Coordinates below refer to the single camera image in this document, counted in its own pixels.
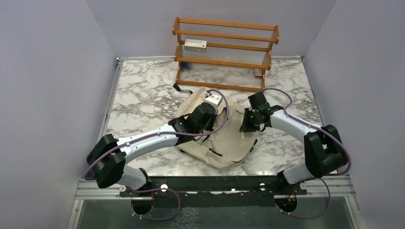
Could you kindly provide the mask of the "cream canvas backpack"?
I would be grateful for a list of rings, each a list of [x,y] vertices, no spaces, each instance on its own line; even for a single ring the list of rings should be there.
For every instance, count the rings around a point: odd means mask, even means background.
[[[177,146],[181,151],[196,157],[205,163],[223,169],[240,164],[257,143],[258,132],[245,132],[241,138],[239,128],[244,117],[245,107],[227,98],[228,121],[216,133],[210,136],[195,137]]]

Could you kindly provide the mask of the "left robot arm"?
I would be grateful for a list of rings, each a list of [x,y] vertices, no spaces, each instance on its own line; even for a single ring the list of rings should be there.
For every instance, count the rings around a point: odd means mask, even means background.
[[[95,180],[99,188],[121,183],[132,187],[139,196],[150,190],[147,175],[140,169],[126,169],[125,165],[135,158],[155,150],[177,146],[202,136],[211,130],[218,111],[218,104],[202,102],[191,113],[170,120],[153,131],[127,138],[104,135],[86,158],[89,168],[86,180]]]

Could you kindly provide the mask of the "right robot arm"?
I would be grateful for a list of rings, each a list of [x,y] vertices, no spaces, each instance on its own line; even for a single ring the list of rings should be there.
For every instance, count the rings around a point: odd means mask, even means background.
[[[277,174],[276,189],[281,194],[292,191],[296,183],[321,178],[348,165],[337,128],[319,126],[287,114],[280,105],[271,106],[263,92],[248,97],[250,108],[245,109],[240,132],[264,131],[267,127],[281,130],[304,145],[304,161]]]

